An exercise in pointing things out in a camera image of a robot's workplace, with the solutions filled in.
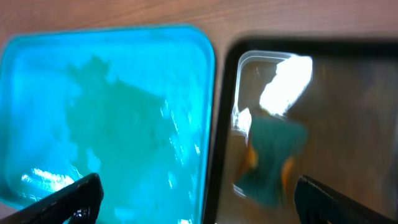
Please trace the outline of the green orange sponge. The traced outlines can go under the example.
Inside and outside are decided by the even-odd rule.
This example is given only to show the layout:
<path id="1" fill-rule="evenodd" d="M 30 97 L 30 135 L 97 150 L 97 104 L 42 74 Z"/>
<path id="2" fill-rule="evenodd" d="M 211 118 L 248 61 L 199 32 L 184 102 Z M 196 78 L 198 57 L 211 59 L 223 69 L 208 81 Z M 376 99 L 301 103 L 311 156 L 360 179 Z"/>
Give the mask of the green orange sponge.
<path id="1" fill-rule="evenodd" d="M 264 207 L 283 204 L 290 171 L 309 136 L 308 128 L 260 110 L 252 117 L 244 160 L 234 179 L 234 188 Z"/>

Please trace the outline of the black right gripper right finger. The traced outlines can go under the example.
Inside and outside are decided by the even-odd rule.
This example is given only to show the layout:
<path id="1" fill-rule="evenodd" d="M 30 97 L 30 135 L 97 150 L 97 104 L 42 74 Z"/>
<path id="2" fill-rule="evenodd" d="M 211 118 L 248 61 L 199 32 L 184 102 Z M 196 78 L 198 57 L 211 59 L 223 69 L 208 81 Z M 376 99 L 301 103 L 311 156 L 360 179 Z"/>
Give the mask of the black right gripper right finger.
<path id="1" fill-rule="evenodd" d="M 397 223 L 306 175 L 297 181 L 294 204 L 300 222 L 304 224 Z"/>

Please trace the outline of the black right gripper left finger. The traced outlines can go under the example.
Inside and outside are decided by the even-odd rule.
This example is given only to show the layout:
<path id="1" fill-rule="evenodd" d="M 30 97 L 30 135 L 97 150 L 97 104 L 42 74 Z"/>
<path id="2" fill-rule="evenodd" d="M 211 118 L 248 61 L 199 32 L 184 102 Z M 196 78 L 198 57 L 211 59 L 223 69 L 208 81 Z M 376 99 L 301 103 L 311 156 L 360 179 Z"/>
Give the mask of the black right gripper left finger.
<path id="1" fill-rule="evenodd" d="M 101 179 L 89 174 L 42 200 L 1 219 L 1 224 L 95 224 L 104 197 Z"/>

